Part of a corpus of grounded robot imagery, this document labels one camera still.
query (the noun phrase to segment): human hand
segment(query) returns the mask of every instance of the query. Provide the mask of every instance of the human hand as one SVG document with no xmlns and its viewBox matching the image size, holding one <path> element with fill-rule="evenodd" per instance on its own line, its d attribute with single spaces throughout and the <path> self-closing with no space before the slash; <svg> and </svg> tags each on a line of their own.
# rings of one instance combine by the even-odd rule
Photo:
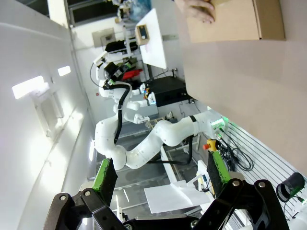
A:
<svg viewBox="0 0 307 230">
<path fill-rule="evenodd" d="M 214 7 L 205 0 L 175 0 L 175 3 L 186 16 L 197 18 L 204 23 L 214 22 L 214 18 L 208 12 L 213 11 Z"/>
</svg>

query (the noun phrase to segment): brown cardboard box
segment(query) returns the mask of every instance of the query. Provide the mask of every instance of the brown cardboard box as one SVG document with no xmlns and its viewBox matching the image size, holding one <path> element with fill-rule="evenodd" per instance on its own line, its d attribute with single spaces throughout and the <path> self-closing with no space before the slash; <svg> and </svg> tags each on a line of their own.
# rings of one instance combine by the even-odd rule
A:
<svg viewBox="0 0 307 230">
<path fill-rule="evenodd" d="M 191 42 L 284 40 L 279 0 L 212 0 L 215 22 L 188 18 Z"/>
<path fill-rule="evenodd" d="M 135 27 L 136 41 L 139 46 L 149 42 L 149 34 L 146 25 L 138 25 Z"/>
</svg>

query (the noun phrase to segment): pegboard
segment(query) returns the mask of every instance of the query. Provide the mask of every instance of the pegboard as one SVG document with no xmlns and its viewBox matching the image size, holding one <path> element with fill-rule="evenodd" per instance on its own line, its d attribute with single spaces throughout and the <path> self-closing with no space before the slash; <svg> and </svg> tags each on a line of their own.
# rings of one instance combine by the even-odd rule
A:
<svg viewBox="0 0 307 230">
<path fill-rule="evenodd" d="M 286 160 L 236 124 L 229 122 L 225 133 L 255 162 L 254 169 L 250 172 L 237 168 L 237 171 L 244 175 L 249 184 L 254 184 L 256 180 L 266 179 L 276 188 L 278 184 L 297 172 Z M 230 138 L 225 137 L 224 139 L 231 147 L 235 148 Z M 281 202 L 283 209 L 285 205 L 284 212 L 288 219 L 294 215 L 293 209 L 297 203 L 299 201 L 296 198 L 292 198 L 286 204 Z"/>
</svg>

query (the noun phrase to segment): window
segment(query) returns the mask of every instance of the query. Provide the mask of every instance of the window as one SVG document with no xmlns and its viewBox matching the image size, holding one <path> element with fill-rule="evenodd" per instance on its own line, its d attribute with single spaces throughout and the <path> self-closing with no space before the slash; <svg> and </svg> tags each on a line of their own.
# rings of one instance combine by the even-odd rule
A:
<svg viewBox="0 0 307 230">
<path fill-rule="evenodd" d="M 17 0 L 17 1 L 41 13 L 42 15 L 49 17 L 47 0 Z"/>
<path fill-rule="evenodd" d="M 85 24 L 100 19 L 110 18 L 117 15 L 118 6 L 113 5 L 111 1 L 69 1 L 69 13 L 71 24 L 74 26 Z"/>
</svg>

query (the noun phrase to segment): red object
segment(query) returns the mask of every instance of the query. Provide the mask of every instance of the red object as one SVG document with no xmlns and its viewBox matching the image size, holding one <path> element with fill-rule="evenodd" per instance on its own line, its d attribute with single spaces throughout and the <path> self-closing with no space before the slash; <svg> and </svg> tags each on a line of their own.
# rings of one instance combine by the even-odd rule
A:
<svg viewBox="0 0 307 230">
<path fill-rule="evenodd" d="M 205 144 L 205 145 L 203 145 L 203 147 L 202 147 L 204 150 L 208 150 L 209 148 L 210 148 L 210 145 L 209 144 Z"/>
<path fill-rule="evenodd" d="M 128 71 L 128 72 L 124 73 L 123 80 L 127 80 L 129 78 L 134 78 L 135 76 L 139 76 L 140 72 L 142 72 L 142 71 L 143 71 L 142 69 L 136 69 L 136 70 Z"/>
</svg>

